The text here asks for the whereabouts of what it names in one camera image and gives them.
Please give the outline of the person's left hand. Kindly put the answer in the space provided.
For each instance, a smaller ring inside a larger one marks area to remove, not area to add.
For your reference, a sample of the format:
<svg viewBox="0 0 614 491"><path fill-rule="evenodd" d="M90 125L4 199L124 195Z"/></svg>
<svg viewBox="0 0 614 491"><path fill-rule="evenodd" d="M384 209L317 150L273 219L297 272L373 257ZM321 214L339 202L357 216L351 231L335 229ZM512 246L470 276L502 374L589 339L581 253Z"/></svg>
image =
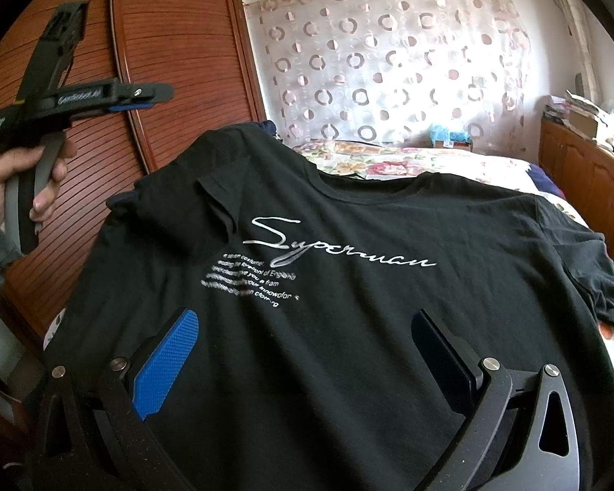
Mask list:
<svg viewBox="0 0 614 491"><path fill-rule="evenodd" d="M43 189L37 192L33 198L32 208L29 210L29 218L34 223L42 224L53 215L62 181L67 177L67 162L74 158L76 153L77 146L75 143L65 140L59 155L57 155L50 178ZM35 149L19 147L18 149L0 154L0 229L5 222L6 186L9 185L13 178L18 180L20 173L33 170L41 162L43 154L43 146L35 147Z"/></svg>

